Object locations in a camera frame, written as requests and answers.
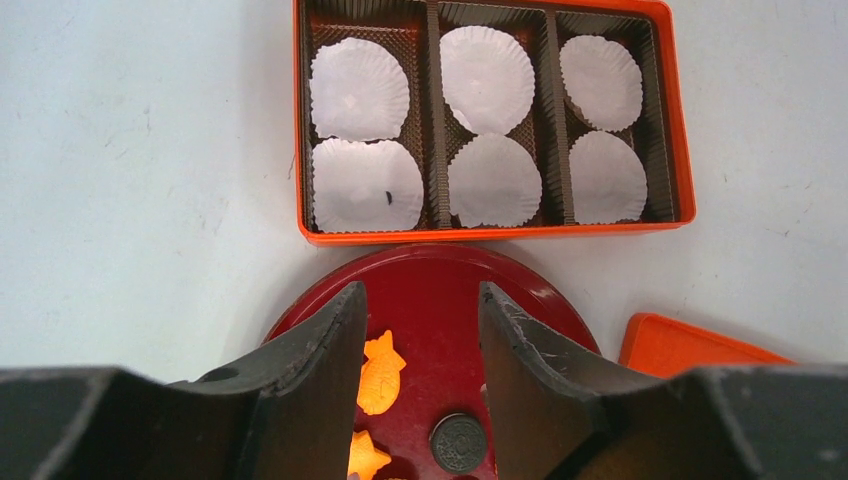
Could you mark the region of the orange compartment cookie box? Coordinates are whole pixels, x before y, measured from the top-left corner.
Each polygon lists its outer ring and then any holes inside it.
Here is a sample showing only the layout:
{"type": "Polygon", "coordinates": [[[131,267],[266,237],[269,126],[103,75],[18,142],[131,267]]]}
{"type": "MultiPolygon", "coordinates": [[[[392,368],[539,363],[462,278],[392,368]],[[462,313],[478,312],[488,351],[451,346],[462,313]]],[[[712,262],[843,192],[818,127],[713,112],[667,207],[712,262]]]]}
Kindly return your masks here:
{"type": "Polygon", "coordinates": [[[696,215],[661,1],[296,1],[316,245],[615,235],[696,215]]]}

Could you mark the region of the orange box lid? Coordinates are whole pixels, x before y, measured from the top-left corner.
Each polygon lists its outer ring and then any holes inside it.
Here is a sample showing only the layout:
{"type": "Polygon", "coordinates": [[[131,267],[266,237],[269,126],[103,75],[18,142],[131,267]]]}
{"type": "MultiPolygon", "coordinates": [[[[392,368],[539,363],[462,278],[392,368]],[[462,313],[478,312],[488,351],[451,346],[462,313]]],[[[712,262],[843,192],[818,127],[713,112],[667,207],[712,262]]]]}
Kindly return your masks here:
{"type": "Polygon", "coordinates": [[[792,365],[755,345],[656,313],[637,313],[628,322],[618,363],[637,372],[670,378],[713,365],[792,365]]]}

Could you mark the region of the dark red round plate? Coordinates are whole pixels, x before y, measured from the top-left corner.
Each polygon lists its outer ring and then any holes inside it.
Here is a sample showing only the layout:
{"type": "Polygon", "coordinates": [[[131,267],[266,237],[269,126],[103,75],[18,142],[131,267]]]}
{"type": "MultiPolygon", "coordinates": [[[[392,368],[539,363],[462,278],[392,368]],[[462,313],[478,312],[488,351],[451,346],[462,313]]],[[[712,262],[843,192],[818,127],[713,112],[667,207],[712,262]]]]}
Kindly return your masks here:
{"type": "Polygon", "coordinates": [[[445,416],[466,413],[484,431],[491,422],[481,388],[478,296],[493,282],[527,313],[592,352],[599,350],[583,319],[547,280],[516,260],[459,244],[406,245],[353,260],[303,293],[279,318],[272,340],[316,313],[350,282],[366,287],[369,340],[385,331],[405,360],[397,401],[384,414],[358,411],[354,429],[370,434],[392,460],[378,479],[448,479],[429,445],[445,416]]]}

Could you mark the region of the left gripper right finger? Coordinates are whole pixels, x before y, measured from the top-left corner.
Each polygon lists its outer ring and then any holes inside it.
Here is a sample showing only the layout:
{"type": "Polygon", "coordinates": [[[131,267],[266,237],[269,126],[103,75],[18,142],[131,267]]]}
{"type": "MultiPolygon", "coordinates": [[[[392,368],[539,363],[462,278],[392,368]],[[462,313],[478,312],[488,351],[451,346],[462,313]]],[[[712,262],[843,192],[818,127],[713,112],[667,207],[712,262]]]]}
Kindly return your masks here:
{"type": "Polygon", "coordinates": [[[843,479],[843,365],[699,367],[669,379],[609,361],[497,285],[479,339],[502,479],[843,479]]]}

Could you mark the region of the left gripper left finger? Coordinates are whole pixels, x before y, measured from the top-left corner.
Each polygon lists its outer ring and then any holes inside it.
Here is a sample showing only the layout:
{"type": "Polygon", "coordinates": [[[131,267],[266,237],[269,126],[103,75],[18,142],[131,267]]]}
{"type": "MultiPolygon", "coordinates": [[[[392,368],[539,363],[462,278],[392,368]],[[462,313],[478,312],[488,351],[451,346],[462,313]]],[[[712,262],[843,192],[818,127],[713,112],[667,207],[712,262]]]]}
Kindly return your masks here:
{"type": "Polygon", "coordinates": [[[342,479],[367,326],[346,285],[307,320],[188,382],[118,367],[1,374],[5,479],[342,479]]]}

